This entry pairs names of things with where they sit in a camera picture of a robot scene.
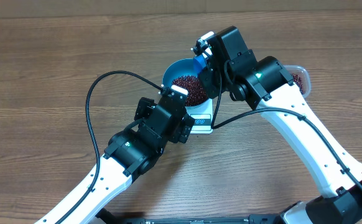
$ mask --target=transparent container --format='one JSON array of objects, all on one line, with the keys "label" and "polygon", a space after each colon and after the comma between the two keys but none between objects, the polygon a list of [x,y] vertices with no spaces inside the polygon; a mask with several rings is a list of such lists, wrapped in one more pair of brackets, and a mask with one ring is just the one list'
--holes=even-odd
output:
[{"label": "transparent container", "polygon": [[306,98],[311,92],[310,75],[306,69],[300,65],[285,65],[285,68],[291,74],[296,74],[301,78],[303,97]]}]

